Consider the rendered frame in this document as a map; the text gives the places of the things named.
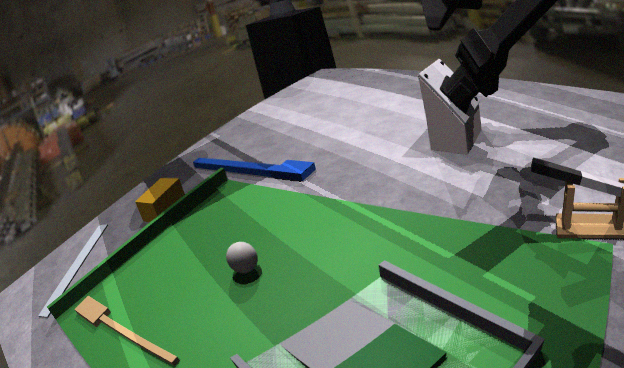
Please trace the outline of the green putting mat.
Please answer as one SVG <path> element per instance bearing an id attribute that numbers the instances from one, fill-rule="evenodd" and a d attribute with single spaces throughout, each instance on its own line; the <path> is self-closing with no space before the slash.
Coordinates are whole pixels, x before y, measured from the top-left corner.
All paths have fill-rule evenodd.
<path id="1" fill-rule="evenodd" d="M 226 261 L 253 246 L 254 270 Z M 613 244 L 227 180 L 56 321 L 91 368 L 236 368 L 380 278 L 384 260 L 545 339 L 529 368 L 600 368 Z M 107 316 L 176 366 L 75 308 Z M 253 360 L 251 360 L 253 361 Z"/>

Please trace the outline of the orange-brown block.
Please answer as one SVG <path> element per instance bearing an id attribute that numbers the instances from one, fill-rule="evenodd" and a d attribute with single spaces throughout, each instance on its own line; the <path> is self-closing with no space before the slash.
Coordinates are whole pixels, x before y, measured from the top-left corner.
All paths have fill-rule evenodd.
<path id="1" fill-rule="evenodd" d="M 135 203 L 143 221 L 150 222 L 184 195 L 179 179 L 160 178 Z"/>

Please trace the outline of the white golf ball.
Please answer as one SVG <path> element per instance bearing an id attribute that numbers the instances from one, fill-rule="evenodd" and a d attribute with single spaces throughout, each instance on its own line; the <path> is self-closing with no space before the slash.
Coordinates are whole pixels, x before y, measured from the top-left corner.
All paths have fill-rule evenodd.
<path id="1" fill-rule="evenodd" d="M 258 255 L 249 243 L 237 242 L 228 248 L 226 261 L 230 268 L 245 274 L 254 270 L 258 262 Z"/>

